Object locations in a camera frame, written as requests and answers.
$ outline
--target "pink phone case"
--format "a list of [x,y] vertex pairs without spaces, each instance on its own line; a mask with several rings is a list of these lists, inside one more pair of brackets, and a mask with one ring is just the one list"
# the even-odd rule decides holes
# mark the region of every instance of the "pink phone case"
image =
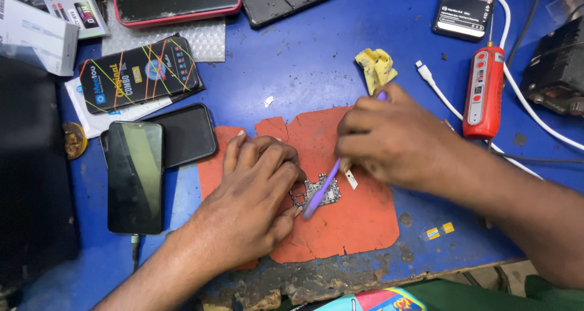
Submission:
[[128,28],[145,28],[145,27],[152,27],[152,26],[159,26],[159,25],[166,25],[166,24],[175,24],[178,22],[185,22],[191,20],[201,20],[201,19],[208,19],[214,17],[221,17],[227,15],[236,14],[239,9],[241,9],[241,0],[237,0],[237,5],[233,8],[225,8],[213,11],[206,11],[206,12],[199,12],[197,14],[189,14],[189,15],[180,15],[180,16],[172,16],[167,18],[159,18],[159,19],[152,19],[152,20],[145,20],[145,21],[137,21],[137,22],[122,22],[120,20],[120,15],[117,12],[117,2],[113,0],[113,4],[116,8],[116,19],[120,24],[128,27]]

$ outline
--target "yellow cloth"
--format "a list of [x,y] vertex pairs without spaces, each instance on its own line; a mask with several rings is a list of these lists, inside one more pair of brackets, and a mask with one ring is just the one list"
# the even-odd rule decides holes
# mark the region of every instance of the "yellow cloth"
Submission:
[[375,88],[389,83],[398,75],[392,68],[394,61],[381,49],[375,51],[365,49],[355,57],[355,61],[363,68],[369,95],[373,95]]

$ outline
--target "left hand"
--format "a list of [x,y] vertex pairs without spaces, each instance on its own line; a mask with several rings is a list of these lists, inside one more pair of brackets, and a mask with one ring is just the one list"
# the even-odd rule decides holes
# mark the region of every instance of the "left hand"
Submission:
[[276,216],[296,181],[306,180],[295,148],[270,136],[231,139],[223,179],[185,227],[195,229],[211,264],[226,271],[270,253],[292,231],[297,208]]

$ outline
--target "hand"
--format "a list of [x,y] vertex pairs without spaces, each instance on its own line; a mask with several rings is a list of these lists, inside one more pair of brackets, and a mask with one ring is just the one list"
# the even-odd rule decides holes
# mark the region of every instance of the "hand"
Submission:
[[270,253],[292,231],[298,209],[276,212],[293,184],[306,180],[295,148],[239,134],[225,151],[221,184],[189,220],[221,272]]
[[[385,91],[387,102],[375,97]],[[376,179],[438,194],[461,164],[470,144],[418,105],[397,84],[362,97],[338,127],[340,168],[362,165]]]

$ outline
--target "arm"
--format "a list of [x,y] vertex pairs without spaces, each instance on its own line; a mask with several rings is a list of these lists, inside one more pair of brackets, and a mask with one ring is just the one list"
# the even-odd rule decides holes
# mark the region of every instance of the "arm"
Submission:
[[298,165],[296,149],[240,132],[225,151],[221,185],[94,310],[173,309],[218,274],[270,253],[299,213],[293,206],[276,216],[294,182],[306,179]]
[[428,192],[498,224],[549,281],[584,289],[584,197],[539,180],[452,133],[400,87],[360,98],[340,122],[341,169],[362,165],[392,185]]

